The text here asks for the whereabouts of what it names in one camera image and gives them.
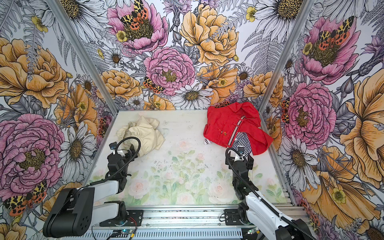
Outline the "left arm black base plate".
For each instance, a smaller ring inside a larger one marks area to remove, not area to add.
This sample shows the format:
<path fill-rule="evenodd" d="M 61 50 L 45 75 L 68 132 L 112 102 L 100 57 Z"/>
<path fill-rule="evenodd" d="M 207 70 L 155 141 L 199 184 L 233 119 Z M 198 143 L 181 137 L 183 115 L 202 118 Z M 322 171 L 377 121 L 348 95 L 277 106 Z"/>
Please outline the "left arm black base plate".
<path fill-rule="evenodd" d="M 118 214 L 117 217 L 103 221 L 100 227 L 140 227 L 143 220 L 143 210 L 126 210 L 125 213 Z"/>

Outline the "cream beige cloth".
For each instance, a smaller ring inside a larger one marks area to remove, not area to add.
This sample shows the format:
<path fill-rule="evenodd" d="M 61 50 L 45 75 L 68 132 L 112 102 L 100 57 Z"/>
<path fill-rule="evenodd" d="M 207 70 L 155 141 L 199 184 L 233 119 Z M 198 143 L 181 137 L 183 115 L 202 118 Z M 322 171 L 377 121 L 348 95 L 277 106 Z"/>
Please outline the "cream beige cloth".
<path fill-rule="evenodd" d="M 159 150 L 165 138 L 158 130 L 160 122 L 153 118 L 141 116 L 136 122 L 129 122 L 116 132 L 118 141 L 128 137 L 138 138 L 141 142 L 141 148 L 138 156 L 143 157 L 152 150 Z"/>

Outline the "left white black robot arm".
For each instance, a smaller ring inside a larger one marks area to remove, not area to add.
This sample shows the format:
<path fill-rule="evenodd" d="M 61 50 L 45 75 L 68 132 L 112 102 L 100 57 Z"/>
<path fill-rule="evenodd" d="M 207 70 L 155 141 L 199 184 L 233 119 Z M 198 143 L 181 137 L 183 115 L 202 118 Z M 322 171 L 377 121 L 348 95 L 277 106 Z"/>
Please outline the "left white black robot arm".
<path fill-rule="evenodd" d="M 43 235 L 49 238 L 77 237 L 100 223 L 124 224 L 129 215 L 125 202 L 112 201 L 96 206 L 96 202 L 121 193 L 126 184 L 128 166 L 140 151 L 130 146 L 122 156 L 119 149 L 108 155 L 108 175 L 105 179 L 81 188 L 63 189 L 43 226 Z"/>

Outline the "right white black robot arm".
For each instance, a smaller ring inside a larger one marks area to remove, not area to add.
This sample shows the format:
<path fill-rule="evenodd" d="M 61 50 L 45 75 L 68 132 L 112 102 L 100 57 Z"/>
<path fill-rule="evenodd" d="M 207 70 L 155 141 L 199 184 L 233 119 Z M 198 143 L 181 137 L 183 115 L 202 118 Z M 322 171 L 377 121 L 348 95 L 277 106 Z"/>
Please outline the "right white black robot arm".
<path fill-rule="evenodd" d="M 225 163 L 233 172 L 232 184 L 241 201 L 238 216 L 242 223 L 257 227 L 268 240 L 314 240 L 307 224 L 294 220 L 270 203 L 249 178 L 254 159 L 227 148 Z"/>

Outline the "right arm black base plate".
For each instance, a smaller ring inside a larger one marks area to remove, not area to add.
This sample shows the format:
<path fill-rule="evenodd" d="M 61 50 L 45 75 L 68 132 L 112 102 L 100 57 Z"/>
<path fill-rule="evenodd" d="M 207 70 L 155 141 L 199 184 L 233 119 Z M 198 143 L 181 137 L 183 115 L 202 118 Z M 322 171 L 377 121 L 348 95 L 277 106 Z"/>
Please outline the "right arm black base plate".
<path fill-rule="evenodd" d="M 246 226 L 250 224 L 246 211 L 240 208 L 224 209 L 224 217 L 226 226 Z"/>

